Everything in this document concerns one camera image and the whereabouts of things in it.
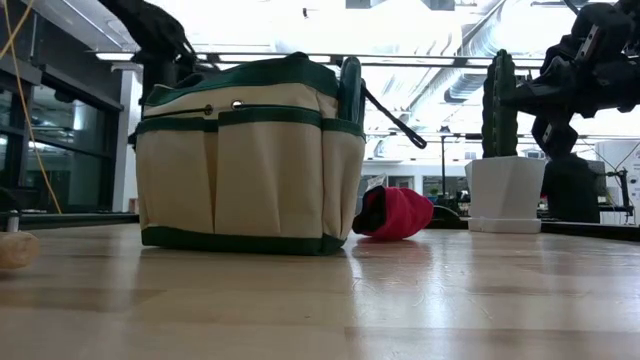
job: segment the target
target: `canvas tool bag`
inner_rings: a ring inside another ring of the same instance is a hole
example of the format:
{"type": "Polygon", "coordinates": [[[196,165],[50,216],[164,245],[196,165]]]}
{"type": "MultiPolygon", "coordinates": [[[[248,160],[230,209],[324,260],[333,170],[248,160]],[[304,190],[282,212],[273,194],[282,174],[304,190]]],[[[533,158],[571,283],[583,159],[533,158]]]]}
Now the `canvas tool bag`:
{"type": "Polygon", "coordinates": [[[357,58],[344,61],[339,80],[296,53],[185,81],[156,86],[136,129],[143,244],[338,250],[355,216],[365,97],[373,99],[357,58]]]}

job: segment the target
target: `wooden table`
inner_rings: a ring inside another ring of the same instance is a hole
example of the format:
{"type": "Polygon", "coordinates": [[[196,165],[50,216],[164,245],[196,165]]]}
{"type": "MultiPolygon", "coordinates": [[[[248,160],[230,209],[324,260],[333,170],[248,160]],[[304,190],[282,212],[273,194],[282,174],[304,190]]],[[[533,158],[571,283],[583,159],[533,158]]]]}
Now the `wooden table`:
{"type": "Polygon", "coordinates": [[[640,357],[630,243],[432,230],[313,258],[34,233],[37,263],[0,272],[3,360],[640,357]]]}

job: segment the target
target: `bag pocket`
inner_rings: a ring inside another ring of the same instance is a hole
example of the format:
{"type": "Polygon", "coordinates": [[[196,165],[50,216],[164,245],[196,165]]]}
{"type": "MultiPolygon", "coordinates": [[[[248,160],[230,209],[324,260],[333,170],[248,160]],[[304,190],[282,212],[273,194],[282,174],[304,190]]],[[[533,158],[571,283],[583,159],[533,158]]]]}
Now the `bag pocket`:
{"type": "Polygon", "coordinates": [[[334,238],[345,240],[351,231],[364,151],[360,124],[341,119],[322,120],[323,231],[334,238]]]}
{"type": "Polygon", "coordinates": [[[215,125],[215,120],[202,118],[157,118],[140,123],[136,130],[137,179],[147,226],[213,233],[205,130],[215,125]]]}
{"type": "Polygon", "coordinates": [[[216,233],[321,238],[320,113],[243,106],[218,125],[216,233]]]}

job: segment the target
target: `bag handle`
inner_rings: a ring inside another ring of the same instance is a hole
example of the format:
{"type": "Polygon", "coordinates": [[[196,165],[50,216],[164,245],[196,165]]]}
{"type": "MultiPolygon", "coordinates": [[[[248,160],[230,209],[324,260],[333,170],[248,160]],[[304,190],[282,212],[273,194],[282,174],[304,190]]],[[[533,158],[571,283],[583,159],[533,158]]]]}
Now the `bag handle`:
{"type": "Polygon", "coordinates": [[[405,125],[405,123],[403,123],[402,121],[400,121],[397,117],[393,116],[393,114],[387,110],[387,108],[385,108],[384,106],[382,106],[382,104],[380,104],[380,102],[378,101],[378,99],[375,98],[375,96],[373,96],[373,94],[371,94],[371,92],[369,92],[369,90],[367,89],[367,87],[362,84],[362,92],[364,93],[364,96],[371,101],[371,103],[373,104],[373,106],[376,107],[376,109],[378,109],[378,111],[380,111],[381,113],[383,113],[386,117],[389,118],[389,120],[393,121],[393,123],[400,128],[400,130],[402,130],[402,132],[407,135],[407,137],[409,138],[409,140],[411,140],[411,142],[413,143],[413,145],[415,145],[417,148],[419,149],[424,149],[427,147],[427,142],[422,138],[422,136],[416,134],[415,131],[413,131],[413,129],[411,129],[410,127],[408,127],[407,125],[405,125]]]}

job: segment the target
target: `white planter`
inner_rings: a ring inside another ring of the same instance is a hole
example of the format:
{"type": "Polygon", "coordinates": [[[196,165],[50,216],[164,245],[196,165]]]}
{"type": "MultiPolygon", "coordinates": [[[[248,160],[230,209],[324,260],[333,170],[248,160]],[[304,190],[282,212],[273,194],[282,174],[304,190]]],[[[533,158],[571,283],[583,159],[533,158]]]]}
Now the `white planter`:
{"type": "Polygon", "coordinates": [[[535,234],[544,160],[518,156],[473,160],[467,166],[471,194],[469,230],[535,234]]]}

